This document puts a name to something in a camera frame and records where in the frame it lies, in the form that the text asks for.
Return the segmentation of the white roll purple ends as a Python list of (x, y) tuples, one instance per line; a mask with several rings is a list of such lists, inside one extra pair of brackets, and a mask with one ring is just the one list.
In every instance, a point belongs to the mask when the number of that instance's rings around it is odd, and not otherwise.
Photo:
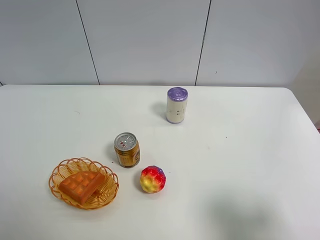
[(167, 91), (166, 119), (179, 124), (185, 119), (188, 91), (182, 87), (172, 87)]

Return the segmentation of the gold drink can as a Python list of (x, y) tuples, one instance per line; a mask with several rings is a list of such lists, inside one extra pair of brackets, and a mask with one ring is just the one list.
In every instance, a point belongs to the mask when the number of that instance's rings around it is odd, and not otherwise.
[(123, 132), (116, 136), (114, 150), (119, 164), (124, 168), (133, 168), (140, 162), (139, 142), (130, 132)]

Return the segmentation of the orange woven plastic basket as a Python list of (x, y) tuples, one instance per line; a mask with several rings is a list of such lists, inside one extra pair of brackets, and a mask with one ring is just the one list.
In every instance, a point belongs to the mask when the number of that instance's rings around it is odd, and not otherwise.
[(119, 179), (109, 167), (81, 157), (60, 162), (52, 171), (48, 186), (51, 193), (66, 204), (94, 210), (115, 199)]

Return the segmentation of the red yellow bumpy ball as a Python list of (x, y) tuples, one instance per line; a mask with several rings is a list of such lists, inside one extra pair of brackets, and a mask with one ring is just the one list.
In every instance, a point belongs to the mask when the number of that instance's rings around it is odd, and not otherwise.
[(166, 175), (158, 166), (150, 165), (141, 171), (139, 181), (146, 193), (158, 193), (165, 187)]

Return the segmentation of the orange waffle slice toy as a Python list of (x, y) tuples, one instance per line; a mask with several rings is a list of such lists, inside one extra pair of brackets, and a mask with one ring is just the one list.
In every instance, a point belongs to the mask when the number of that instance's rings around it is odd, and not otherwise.
[(64, 179), (58, 189), (83, 205), (104, 180), (105, 176), (100, 172), (80, 171)]

